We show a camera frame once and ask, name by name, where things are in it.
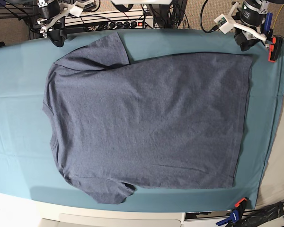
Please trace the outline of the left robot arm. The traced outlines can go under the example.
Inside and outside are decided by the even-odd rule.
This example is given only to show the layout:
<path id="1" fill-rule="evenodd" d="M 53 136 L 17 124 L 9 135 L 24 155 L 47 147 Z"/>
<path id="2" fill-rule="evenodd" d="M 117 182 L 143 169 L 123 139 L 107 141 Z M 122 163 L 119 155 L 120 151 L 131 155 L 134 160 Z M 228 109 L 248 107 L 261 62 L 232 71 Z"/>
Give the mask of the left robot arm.
<path id="1" fill-rule="evenodd" d="M 236 16 L 233 16 L 233 18 L 237 23 L 250 28 L 252 31 L 266 38 L 264 23 L 268 13 L 268 5 L 269 2 L 266 0 L 244 0 Z M 235 28 L 234 38 L 236 44 L 243 52 L 249 50 L 258 42 L 262 42 L 263 45 L 266 45 L 266 41 L 260 40 L 256 35 L 242 28 Z"/>

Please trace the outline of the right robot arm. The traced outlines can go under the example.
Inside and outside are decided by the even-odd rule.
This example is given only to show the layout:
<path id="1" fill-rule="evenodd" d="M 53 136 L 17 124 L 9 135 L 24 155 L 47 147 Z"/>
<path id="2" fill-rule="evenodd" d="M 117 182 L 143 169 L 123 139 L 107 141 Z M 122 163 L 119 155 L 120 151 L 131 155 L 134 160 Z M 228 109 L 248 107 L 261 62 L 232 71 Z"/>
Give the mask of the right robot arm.
<path id="1" fill-rule="evenodd" d="M 44 38 L 49 38 L 56 47 L 63 47 L 67 38 L 65 28 L 65 16 L 59 19 L 55 17 L 62 13 L 58 0 L 38 0 L 41 17 L 37 19 L 41 26 L 39 33 Z"/>

